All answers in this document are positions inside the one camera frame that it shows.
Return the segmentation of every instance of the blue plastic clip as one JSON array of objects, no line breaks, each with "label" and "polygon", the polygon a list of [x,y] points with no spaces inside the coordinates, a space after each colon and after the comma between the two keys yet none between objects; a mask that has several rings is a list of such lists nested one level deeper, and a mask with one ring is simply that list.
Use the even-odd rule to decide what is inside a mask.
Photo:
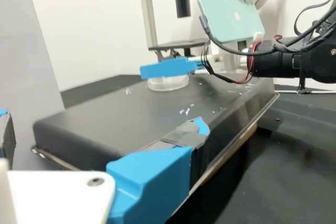
[{"label": "blue plastic clip", "polygon": [[140,74],[141,79],[146,80],[149,78],[182,76],[203,68],[200,61],[189,61],[186,57],[179,57],[163,60],[156,64],[141,66]]},{"label": "blue plastic clip", "polygon": [[7,109],[0,109],[0,116],[6,115],[6,114],[8,114]]},{"label": "blue plastic clip", "polygon": [[107,164],[116,183],[107,223],[165,223],[189,194],[191,154],[191,147],[175,147]]}]

